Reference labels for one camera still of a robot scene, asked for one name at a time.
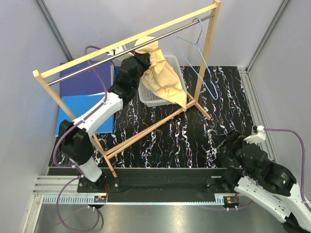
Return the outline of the beige t shirt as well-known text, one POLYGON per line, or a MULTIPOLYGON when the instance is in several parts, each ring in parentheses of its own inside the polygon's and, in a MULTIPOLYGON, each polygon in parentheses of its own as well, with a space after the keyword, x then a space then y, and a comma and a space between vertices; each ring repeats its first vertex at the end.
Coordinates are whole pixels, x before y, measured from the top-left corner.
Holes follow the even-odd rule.
POLYGON ((149 54, 150 65, 141 80, 144 86, 156 96, 178 104, 186 110, 187 94, 183 90, 180 78, 166 61, 158 41, 135 50, 138 54, 149 54))

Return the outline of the light blue wire hanger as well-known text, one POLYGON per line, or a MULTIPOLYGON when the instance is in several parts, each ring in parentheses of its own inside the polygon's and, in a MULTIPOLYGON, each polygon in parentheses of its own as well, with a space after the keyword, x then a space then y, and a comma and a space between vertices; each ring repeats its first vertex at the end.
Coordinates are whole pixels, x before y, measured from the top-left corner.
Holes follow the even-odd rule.
POLYGON ((211 78, 211 72, 207 66, 207 60, 204 58, 203 56, 203 53, 201 52, 200 48, 199 48, 199 42, 200 42, 200 38, 201 38, 201 35, 202 35, 202 32, 203 32, 203 24, 202 24, 202 20, 199 19, 199 18, 195 18, 192 20, 192 23, 193 22, 197 22, 200 24, 200 33, 199 35, 197 36, 197 40, 196 42, 192 42, 192 41, 189 41, 183 37, 180 37, 180 36, 177 36, 177 35, 173 35, 176 39, 181 39, 181 40, 184 40, 186 41, 187 43, 189 44, 192 44, 194 46, 196 46, 196 49, 200 55, 200 57, 202 58, 202 61, 205 65, 205 69, 207 68, 208 69, 208 73, 209 73, 209 82, 210 84, 212 85, 213 89, 214 89, 214 92, 212 92, 209 88, 209 86, 206 84, 206 82, 204 81, 204 74, 203 75, 200 75, 195 69, 194 67, 192 66, 192 64, 189 62, 189 60, 186 58, 186 56, 184 55, 184 53, 182 52, 182 50, 179 48, 178 44, 173 40, 173 38, 171 37, 170 40, 172 41, 172 43, 174 44, 174 46, 177 48, 177 50, 179 51, 179 53, 182 55, 182 57, 185 59, 185 61, 188 63, 188 65, 191 67, 191 69, 197 74, 198 78, 202 81, 202 84, 205 86, 206 90, 209 92, 209 94, 211 95, 211 97, 214 99, 214 100, 217 100, 219 98, 219 93, 217 91, 217 88, 215 86, 215 84, 213 83, 212 81, 212 78, 211 78))

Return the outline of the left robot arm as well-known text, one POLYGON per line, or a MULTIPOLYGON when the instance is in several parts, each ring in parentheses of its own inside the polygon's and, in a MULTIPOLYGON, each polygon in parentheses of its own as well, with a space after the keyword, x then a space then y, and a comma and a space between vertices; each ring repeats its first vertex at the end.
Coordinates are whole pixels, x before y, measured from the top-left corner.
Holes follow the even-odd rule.
POLYGON ((53 153, 60 151, 71 161, 88 187, 94 192, 104 189, 102 171, 92 155, 91 138, 95 131, 112 115, 125 107, 136 95, 144 72, 150 67, 150 55, 134 52, 121 62, 112 86, 92 108, 73 121, 63 120, 59 126, 59 139, 53 153))

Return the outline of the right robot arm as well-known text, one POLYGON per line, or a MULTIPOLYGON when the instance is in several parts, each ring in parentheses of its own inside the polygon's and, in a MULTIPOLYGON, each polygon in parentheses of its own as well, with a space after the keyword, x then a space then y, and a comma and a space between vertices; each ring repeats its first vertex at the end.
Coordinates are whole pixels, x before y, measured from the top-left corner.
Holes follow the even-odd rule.
POLYGON ((268 128, 257 126, 250 136, 236 130, 224 136, 217 150, 237 160, 242 170, 227 168, 216 181, 216 190, 247 196, 281 222, 288 233, 309 233, 311 204, 303 187, 289 169, 271 161, 258 146, 265 141, 266 131, 268 128))

